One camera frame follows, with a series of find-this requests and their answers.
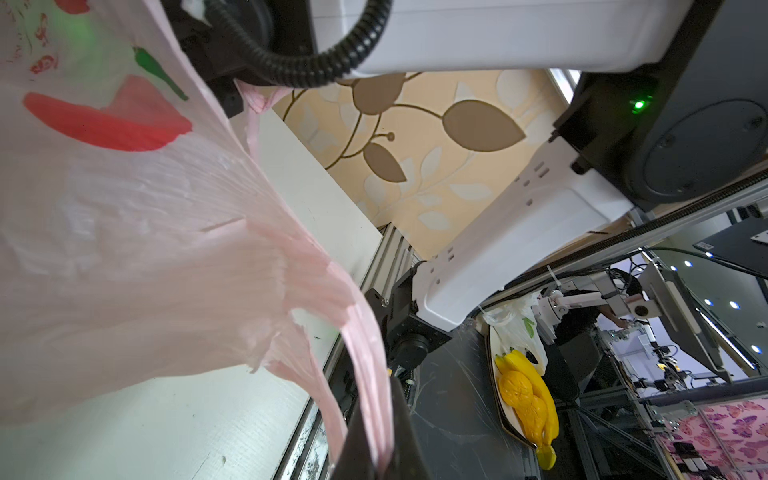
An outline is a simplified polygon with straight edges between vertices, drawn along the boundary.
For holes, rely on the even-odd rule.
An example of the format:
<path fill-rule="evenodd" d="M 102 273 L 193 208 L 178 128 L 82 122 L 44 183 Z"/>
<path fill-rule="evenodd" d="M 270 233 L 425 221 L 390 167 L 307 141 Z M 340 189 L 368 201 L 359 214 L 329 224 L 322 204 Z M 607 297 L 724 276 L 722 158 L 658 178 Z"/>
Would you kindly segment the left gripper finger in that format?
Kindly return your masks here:
<path fill-rule="evenodd" d="M 359 400 L 349 418 L 340 458 L 331 472 L 333 480 L 430 478 L 401 382 L 396 377 L 389 378 L 389 385 L 391 411 L 385 423 L 384 449 L 370 439 L 369 431 L 374 424 L 364 416 Z"/>

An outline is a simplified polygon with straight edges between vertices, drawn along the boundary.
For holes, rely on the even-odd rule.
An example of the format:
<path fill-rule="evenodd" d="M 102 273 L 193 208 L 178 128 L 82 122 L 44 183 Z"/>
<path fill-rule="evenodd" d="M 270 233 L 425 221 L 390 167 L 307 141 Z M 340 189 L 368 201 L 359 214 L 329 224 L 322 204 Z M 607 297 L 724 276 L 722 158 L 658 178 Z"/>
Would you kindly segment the pink plastic bag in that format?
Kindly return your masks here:
<path fill-rule="evenodd" d="M 258 161 L 274 103 L 242 85 L 238 137 L 156 1 L 1 5 L 1 420 L 156 377 L 265 368 L 347 426 L 297 309 L 341 333 L 372 439 L 390 385 L 357 284 Z"/>

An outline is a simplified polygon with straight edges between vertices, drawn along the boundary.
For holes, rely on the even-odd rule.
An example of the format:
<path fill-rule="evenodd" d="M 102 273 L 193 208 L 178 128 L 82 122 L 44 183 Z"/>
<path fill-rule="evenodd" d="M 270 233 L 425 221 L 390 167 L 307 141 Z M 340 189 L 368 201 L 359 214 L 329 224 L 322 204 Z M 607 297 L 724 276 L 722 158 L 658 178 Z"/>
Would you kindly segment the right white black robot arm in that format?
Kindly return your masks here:
<path fill-rule="evenodd" d="M 763 1 L 166 1 L 206 80 L 361 86 L 412 69 L 573 67 L 524 171 L 395 287 L 383 336 L 413 369 L 492 294 L 635 207 L 707 194 L 767 148 Z"/>

